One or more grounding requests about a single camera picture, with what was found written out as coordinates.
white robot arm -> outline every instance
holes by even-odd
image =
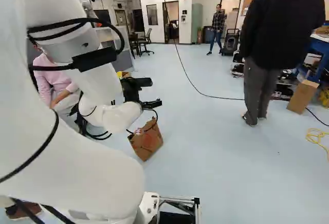
[[[79,0],[3,1],[0,195],[102,215],[108,222],[133,223],[144,193],[140,164],[70,129],[44,105],[29,79],[26,28],[86,17]],[[73,26],[31,36],[51,36]],[[64,36],[37,42],[58,64],[100,48],[90,23]],[[100,106],[95,120],[110,132],[127,128],[141,114],[140,105],[133,102],[107,106],[122,92],[111,64],[67,73],[84,91],[84,107]]]

man in black jacket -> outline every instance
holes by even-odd
[[[252,0],[240,39],[248,125],[266,118],[278,75],[303,62],[312,30],[324,21],[324,0]]]

plaid shirt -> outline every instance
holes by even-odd
[[[226,19],[226,16],[222,11],[216,12],[212,19],[212,28],[214,30],[219,30],[220,33],[223,33],[225,19]]]

pink shirt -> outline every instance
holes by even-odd
[[[33,66],[56,66],[56,64],[52,63],[47,56],[42,53],[34,59]],[[66,76],[64,72],[65,71],[34,71],[39,94],[48,106],[51,103],[52,96],[50,84],[53,86],[56,95],[65,89],[70,93],[79,89],[79,87],[72,83],[71,79]]]

black jacket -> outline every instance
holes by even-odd
[[[295,68],[306,57],[312,30],[324,22],[324,0],[252,0],[240,53],[261,68]]]

